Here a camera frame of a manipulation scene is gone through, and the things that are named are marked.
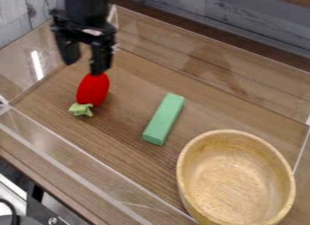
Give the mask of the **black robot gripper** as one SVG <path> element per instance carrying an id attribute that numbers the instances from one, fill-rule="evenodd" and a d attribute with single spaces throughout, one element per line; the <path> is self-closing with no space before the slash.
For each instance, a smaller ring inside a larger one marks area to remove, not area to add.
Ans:
<path id="1" fill-rule="evenodd" d="M 102 75 L 111 68 L 116 26 L 104 15 L 70 14 L 64 9 L 52 9 L 51 15 L 51 30 L 63 62 L 66 65 L 75 64 L 82 56 L 79 43 L 88 44 L 92 51 L 91 74 Z"/>

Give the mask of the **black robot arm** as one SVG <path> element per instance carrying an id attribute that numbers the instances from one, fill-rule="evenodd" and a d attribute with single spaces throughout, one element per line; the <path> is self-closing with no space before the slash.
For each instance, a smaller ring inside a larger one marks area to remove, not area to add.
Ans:
<path id="1" fill-rule="evenodd" d="M 51 31 L 66 65 L 80 57 L 80 44 L 91 48 L 90 73 L 102 75 L 111 68 L 116 27 L 108 22 L 110 0 L 60 0 L 55 7 Z"/>

